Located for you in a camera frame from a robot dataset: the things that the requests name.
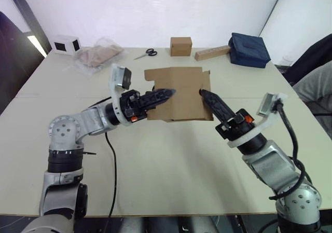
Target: white wall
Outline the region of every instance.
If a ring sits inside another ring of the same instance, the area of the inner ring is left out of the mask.
[[[0,11],[3,12],[22,32],[29,32],[22,14],[12,0],[0,0]]]
[[[231,32],[258,35],[276,0],[27,0],[46,35],[79,36],[90,46],[108,36],[127,47],[228,43]]]
[[[261,36],[272,62],[295,62],[312,44],[332,33],[332,0],[279,0]]]

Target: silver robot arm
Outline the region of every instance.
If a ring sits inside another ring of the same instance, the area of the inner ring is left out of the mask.
[[[112,103],[97,103],[75,115],[55,118],[49,126],[48,169],[39,204],[39,216],[22,233],[70,233],[75,220],[86,215],[88,190],[83,179],[83,137],[113,130],[117,125],[129,126],[147,117],[146,112],[167,101],[172,89],[158,89],[140,96],[129,89],[131,72],[119,65],[112,65],[109,82]]]
[[[278,118],[276,106],[282,105],[285,95],[267,94],[259,108],[261,122],[244,109],[234,113],[214,93],[200,91],[206,105],[221,121],[216,127],[218,133],[228,139],[230,147],[237,147],[242,159],[262,182],[275,193],[270,199],[276,200],[280,233],[312,233],[320,231],[321,196],[307,180],[300,180],[295,165],[272,140],[266,140],[262,129]]]

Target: wooden block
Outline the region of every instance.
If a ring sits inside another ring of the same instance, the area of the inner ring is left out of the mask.
[[[195,59],[197,61],[201,61],[201,60],[205,60],[205,59],[209,59],[209,58],[214,58],[217,56],[228,54],[229,51],[230,51],[230,47],[228,45],[211,48],[208,50],[201,50],[201,51],[196,52]]]

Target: cardboard sheet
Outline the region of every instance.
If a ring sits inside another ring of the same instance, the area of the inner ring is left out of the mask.
[[[169,67],[145,70],[144,74],[147,81],[155,81],[155,89],[176,90],[167,102],[148,111],[148,120],[213,120],[199,95],[200,89],[210,90],[210,71],[203,72],[202,67]]]

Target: black cable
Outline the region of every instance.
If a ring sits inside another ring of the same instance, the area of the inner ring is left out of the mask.
[[[313,116],[332,116],[332,113],[317,113],[317,114],[312,114]]]
[[[266,225],[264,225],[264,226],[258,231],[258,233],[263,233],[264,230],[266,230],[269,226],[271,226],[271,225],[273,225],[273,224],[275,224],[275,223],[277,223],[277,222],[278,222],[278,219],[275,219],[275,220],[270,221],[269,223],[267,223]]]
[[[287,116],[286,116],[286,114],[284,112],[284,109],[283,109],[283,105],[284,104],[280,100],[278,100],[276,102],[275,109],[279,112],[280,117],[281,117],[282,121],[284,122],[284,124],[287,128],[287,131],[289,132],[290,138],[292,139],[292,143],[293,143],[293,162],[294,162],[294,165],[301,171],[301,174],[300,174],[300,177],[299,177],[298,181],[296,182],[296,184],[292,188],[285,191],[284,193],[269,197],[269,199],[271,199],[271,200],[277,200],[279,198],[286,197],[289,194],[291,194],[292,192],[294,192],[302,184],[302,182],[305,180],[305,176],[306,176],[305,166],[303,165],[303,163],[301,161],[297,160],[298,143],[297,143],[296,135],[295,135],[295,132],[292,128],[291,123],[287,119]]]
[[[310,178],[310,176],[309,176],[309,174],[306,172],[306,178],[307,178],[307,180],[312,184],[312,181],[311,181],[311,178]]]
[[[109,147],[112,149],[113,152],[113,156],[114,156],[114,193],[113,193],[113,201],[112,201],[112,206],[110,208],[105,226],[104,226],[104,230],[103,233],[106,233],[107,227],[108,227],[108,222],[110,220],[110,216],[113,213],[113,209],[114,209],[114,204],[115,204],[115,197],[116,197],[116,186],[117,186],[117,167],[116,167],[116,154],[114,151],[114,148],[112,146],[112,144],[110,143],[108,136],[107,136],[107,132],[105,133],[105,138],[106,138],[106,142],[108,143]]]
[[[105,102],[105,101],[107,101],[107,100],[109,100],[109,99],[111,99],[111,98],[112,98],[112,97],[107,97],[107,98],[105,98],[105,99],[102,99],[102,100],[100,100],[100,101],[98,101],[98,102],[92,104],[92,105],[89,106],[89,107],[96,106],[96,105],[98,105],[99,103]]]

